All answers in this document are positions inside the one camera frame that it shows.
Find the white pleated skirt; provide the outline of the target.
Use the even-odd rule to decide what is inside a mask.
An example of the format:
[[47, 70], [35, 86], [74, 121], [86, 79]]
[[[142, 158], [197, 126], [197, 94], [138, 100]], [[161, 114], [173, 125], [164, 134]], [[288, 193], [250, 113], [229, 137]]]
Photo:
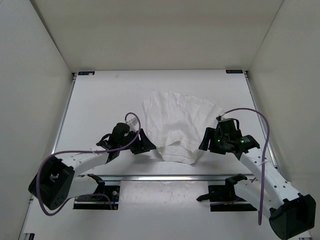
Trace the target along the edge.
[[142, 102], [145, 133], [166, 162], [194, 164], [207, 127], [217, 125], [222, 108], [176, 92], [154, 92]]

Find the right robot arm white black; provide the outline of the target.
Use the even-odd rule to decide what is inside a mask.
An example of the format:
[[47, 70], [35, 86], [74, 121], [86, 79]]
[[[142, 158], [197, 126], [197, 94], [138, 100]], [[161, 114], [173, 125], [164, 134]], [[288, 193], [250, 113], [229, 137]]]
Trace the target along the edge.
[[281, 240], [293, 238], [315, 226], [315, 199], [310, 194], [301, 194], [266, 160], [259, 143], [251, 135], [242, 135], [237, 119], [220, 119], [215, 128], [207, 127], [199, 150], [235, 155], [256, 180], [238, 173], [226, 178], [224, 186], [199, 196], [197, 201], [229, 204], [243, 199], [268, 219], [271, 229]]

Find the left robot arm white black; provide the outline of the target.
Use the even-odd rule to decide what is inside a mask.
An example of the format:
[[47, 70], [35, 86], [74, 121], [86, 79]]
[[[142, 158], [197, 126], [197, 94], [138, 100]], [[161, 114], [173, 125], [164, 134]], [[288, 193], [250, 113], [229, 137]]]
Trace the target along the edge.
[[105, 182], [90, 170], [110, 163], [121, 151], [138, 155], [154, 149], [156, 146], [143, 129], [136, 130], [131, 123], [119, 122], [87, 153], [73, 152], [68, 159], [51, 156], [29, 184], [28, 191], [51, 211], [71, 198], [104, 198]]

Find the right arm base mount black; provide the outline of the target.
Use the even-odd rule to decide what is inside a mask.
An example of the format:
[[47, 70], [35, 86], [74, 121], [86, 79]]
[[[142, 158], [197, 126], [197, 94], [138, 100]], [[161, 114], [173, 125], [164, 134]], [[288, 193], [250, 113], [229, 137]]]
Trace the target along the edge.
[[236, 195], [235, 185], [248, 178], [243, 174], [228, 177], [224, 185], [209, 185], [208, 193], [200, 195], [198, 202], [209, 201], [211, 212], [256, 212], [257, 209]]

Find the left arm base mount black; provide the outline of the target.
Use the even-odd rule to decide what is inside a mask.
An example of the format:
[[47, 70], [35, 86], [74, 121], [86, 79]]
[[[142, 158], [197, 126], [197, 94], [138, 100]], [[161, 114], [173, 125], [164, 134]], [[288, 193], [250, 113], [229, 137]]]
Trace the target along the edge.
[[105, 181], [94, 174], [75, 179], [74, 210], [119, 209], [121, 184], [119, 181]]

